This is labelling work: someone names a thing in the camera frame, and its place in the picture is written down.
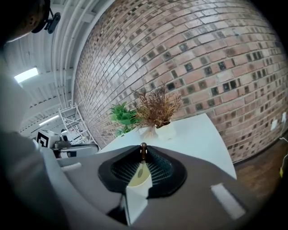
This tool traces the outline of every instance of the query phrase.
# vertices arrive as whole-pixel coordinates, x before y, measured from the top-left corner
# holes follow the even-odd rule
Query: wooden floor
[[[288,143],[279,140],[257,157],[236,165],[237,180],[252,190],[260,200],[266,200],[280,181],[279,169],[287,151]]]

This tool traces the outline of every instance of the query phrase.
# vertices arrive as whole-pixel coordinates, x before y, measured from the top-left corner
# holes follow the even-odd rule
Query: ceiling light
[[[40,123],[39,125],[42,126],[42,125],[46,124],[47,122],[54,120],[54,119],[57,118],[57,117],[59,117],[59,115],[56,115],[55,117],[51,117],[50,119],[48,119],[48,120],[46,120],[46,121],[43,121],[43,122]]]
[[[16,79],[16,81],[18,83],[20,83],[20,82],[23,82],[23,81],[27,80],[28,78],[34,77],[36,75],[38,75],[37,68],[33,68],[33,69],[27,70],[21,74],[18,74],[14,78]]]

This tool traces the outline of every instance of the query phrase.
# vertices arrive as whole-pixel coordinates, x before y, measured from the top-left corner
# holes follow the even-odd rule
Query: table top
[[[149,132],[148,128],[134,129],[118,136],[99,153],[146,142],[150,146],[170,149],[211,162],[237,179],[229,152],[206,114],[173,121],[173,125],[176,130],[176,137],[173,139],[161,141],[154,130]]]

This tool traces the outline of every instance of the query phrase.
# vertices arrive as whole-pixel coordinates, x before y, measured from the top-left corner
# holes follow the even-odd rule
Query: white outlet cover
[[[272,125],[271,125],[271,131],[272,131],[273,129],[275,129],[276,126],[277,126],[277,120],[274,120],[274,121],[272,122]]]
[[[284,112],[284,113],[282,114],[282,122],[283,122],[283,123],[286,122],[286,112]]]

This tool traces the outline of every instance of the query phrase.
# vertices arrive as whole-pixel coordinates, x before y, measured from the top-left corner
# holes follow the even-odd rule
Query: ceiling
[[[37,34],[7,43],[4,57],[11,77],[37,67],[39,75],[20,83],[31,97],[20,133],[35,137],[39,123],[71,105],[77,63],[94,24],[114,0],[51,0],[52,12],[61,20],[53,34]],[[61,118],[41,126],[52,130],[62,125]]]

